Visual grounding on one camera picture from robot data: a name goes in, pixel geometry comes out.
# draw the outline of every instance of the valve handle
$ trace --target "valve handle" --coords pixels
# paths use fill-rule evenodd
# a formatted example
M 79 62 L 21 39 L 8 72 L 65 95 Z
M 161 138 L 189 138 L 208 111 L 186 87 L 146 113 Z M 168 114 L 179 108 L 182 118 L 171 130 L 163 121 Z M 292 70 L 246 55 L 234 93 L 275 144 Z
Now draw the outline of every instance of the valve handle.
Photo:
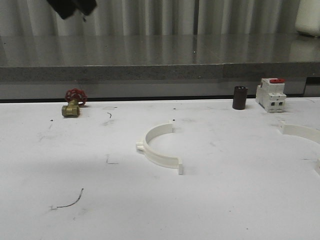
M 65 93 L 65 97 L 64 99 L 67 102 L 70 102 L 72 99 L 77 99 L 79 102 L 79 106 L 83 106 L 86 104 L 86 101 L 88 100 L 87 95 L 85 94 L 85 92 L 83 90 L 74 88 L 74 89 L 70 89 Z

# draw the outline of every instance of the brass valve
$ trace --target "brass valve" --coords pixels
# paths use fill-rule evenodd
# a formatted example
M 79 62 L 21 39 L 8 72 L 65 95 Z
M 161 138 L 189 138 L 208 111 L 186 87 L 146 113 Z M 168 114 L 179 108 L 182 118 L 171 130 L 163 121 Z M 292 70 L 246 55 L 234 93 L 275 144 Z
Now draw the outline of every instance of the brass valve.
M 80 115 L 79 106 L 85 105 L 88 97 L 83 90 L 77 88 L 68 90 L 64 98 L 67 102 L 67 106 L 62 106 L 61 112 L 64 117 L 78 117 Z

